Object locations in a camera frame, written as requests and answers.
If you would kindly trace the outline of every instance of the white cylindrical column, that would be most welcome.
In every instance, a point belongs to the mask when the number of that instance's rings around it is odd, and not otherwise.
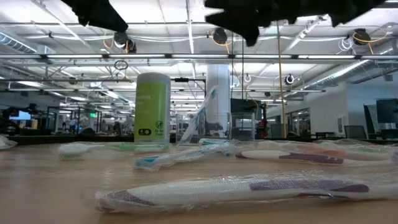
[[[217,132],[220,137],[227,137],[225,133],[228,131],[228,117],[231,112],[228,65],[207,65],[206,92],[214,86],[218,86],[218,94],[206,107],[206,122],[208,123],[206,127],[213,133]]]

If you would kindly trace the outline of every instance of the wall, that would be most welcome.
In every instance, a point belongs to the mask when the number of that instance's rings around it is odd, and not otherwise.
[[[346,85],[326,88],[324,93],[309,93],[303,101],[287,102],[285,113],[310,108],[311,133],[338,133],[338,118],[347,118]],[[281,106],[267,111],[267,117],[281,115]]]
[[[398,77],[393,82],[385,82],[383,77],[356,84],[347,85],[349,125],[362,125],[366,128],[363,105],[375,105],[376,100],[398,98]]]
[[[38,110],[47,110],[48,106],[59,106],[60,99],[51,95],[39,95],[37,92],[29,92],[29,96],[21,96],[20,93],[1,93],[0,106],[8,108],[10,106],[25,108],[29,103],[35,103]]]

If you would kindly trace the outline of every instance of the orange cable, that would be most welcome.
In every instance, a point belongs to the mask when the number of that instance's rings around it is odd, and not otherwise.
[[[358,40],[358,41],[364,42],[364,43],[375,43],[375,42],[380,41],[380,40],[382,40],[382,39],[384,39],[384,38],[387,37],[387,32],[386,32],[386,34],[384,35],[384,37],[381,37],[380,39],[377,39],[377,40],[361,40],[361,39],[355,37],[356,34],[358,34],[358,33],[355,32],[355,33],[353,34],[353,38],[356,39],[356,40]]]
[[[211,33],[211,39],[212,39],[212,41],[213,41],[216,45],[225,46],[225,47],[226,47],[226,51],[227,51],[228,54],[229,54],[229,48],[228,48],[228,46],[229,46],[230,44],[232,44],[232,41],[229,42],[229,43],[225,43],[225,44],[219,44],[219,43],[217,43],[217,42],[214,40],[213,37],[214,37],[214,31]]]
[[[106,44],[105,39],[102,40],[102,43],[104,43],[104,46],[105,46],[107,49],[111,49],[111,48],[113,47],[113,40],[114,40],[114,37],[112,37],[112,44],[111,44],[111,46],[108,46],[108,45]]]
[[[369,45],[369,49],[371,50],[371,53],[373,54],[373,49],[372,49],[371,43],[368,43],[368,45]]]

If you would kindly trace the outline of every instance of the ceiling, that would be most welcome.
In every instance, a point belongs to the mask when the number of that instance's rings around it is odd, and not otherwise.
[[[189,26],[187,23],[188,13],[186,1],[182,0],[109,0],[115,10],[129,24],[127,34],[137,45],[138,54],[278,54],[278,39],[276,23],[273,26],[262,28],[261,36],[257,44],[253,47],[246,47],[242,38],[227,32],[231,44],[228,46],[216,45],[213,39],[208,38],[208,34],[213,32],[214,26],[206,24],[205,15],[214,12],[211,9],[203,7],[203,0],[189,0],[189,18],[192,22],[192,42],[190,46]],[[123,54],[112,45],[113,32],[97,27],[83,27],[78,24],[77,18],[72,10],[59,0],[43,1],[46,9],[55,15],[60,21],[78,36],[86,44],[71,34],[66,28],[60,26],[58,20],[48,12],[42,10],[31,0],[2,0],[0,8],[0,32],[9,34],[15,39],[25,43],[28,46],[37,48],[44,45],[57,54]],[[288,25],[284,21],[279,22],[280,29],[280,51],[282,54],[300,54],[300,55],[344,55],[344,54],[370,54],[368,45],[364,46],[342,46],[342,41],[347,34],[353,34],[354,29],[364,28],[373,38],[379,40],[372,43],[373,51],[386,42],[395,38],[398,32],[397,9],[374,9],[353,21],[331,27],[328,16],[324,21],[317,21],[318,16],[301,17],[295,24]],[[20,54],[9,47],[0,44],[0,54]],[[31,72],[31,77],[45,77],[45,74],[51,74],[51,78],[87,78],[87,79],[105,79],[111,80],[111,72],[114,70],[111,65],[114,61],[110,60],[107,66],[98,66],[99,62],[95,60],[77,60],[79,67],[64,66],[57,71],[61,65],[73,63],[70,60],[54,60],[55,64],[46,68],[35,64],[34,60],[6,60],[6,65],[12,65],[24,69],[24,76]],[[140,73],[161,72],[171,77],[204,78],[206,77],[206,65],[208,60],[197,60],[195,69],[192,61],[178,61],[171,63],[171,60],[151,60],[152,65],[148,66],[147,60],[137,59],[128,60],[130,66],[123,71],[118,79],[126,76],[131,82],[104,82],[102,87],[106,89],[134,88],[134,80]],[[232,64],[234,75],[242,79],[242,73],[251,77],[250,82],[244,82],[244,88],[247,89],[279,89],[279,65],[277,63],[249,62],[242,63],[240,59],[223,62],[228,63],[230,70]],[[287,63],[282,61],[282,76],[292,74],[297,77],[296,80],[303,85],[317,79],[324,72],[335,68],[346,62],[294,62]],[[87,88],[87,83],[69,85],[68,83],[55,83],[58,88]],[[172,93],[172,97],[180,96],[193,98],[190,88],[199,90],[201,83],[191,82],[172,83],[173,88],[184,88],[185,92]],[[125,99],[134,101],[134,92],[119,93]],[[202,91],[196,91],[195,97],[203,98]],[[253,92],[250,97],[265,99],[263,92]]]

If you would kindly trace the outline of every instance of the desk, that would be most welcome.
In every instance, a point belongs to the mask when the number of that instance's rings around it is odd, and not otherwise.
[[[92,196],[97,190],[128,189],[137,183],[314,168],[340,174],[377,174],[392,170],[390,167],[341,169],[214,155],[148,173],[131,168],[134,155],[129,153],[98,150],[84,155],[84,161],[59,161],[56,148],[56,144],[19,146],[0,152],[0,223],[396,223],[396,201],[332,203],[305,199],[178,214],[103,214],[93,206]]]

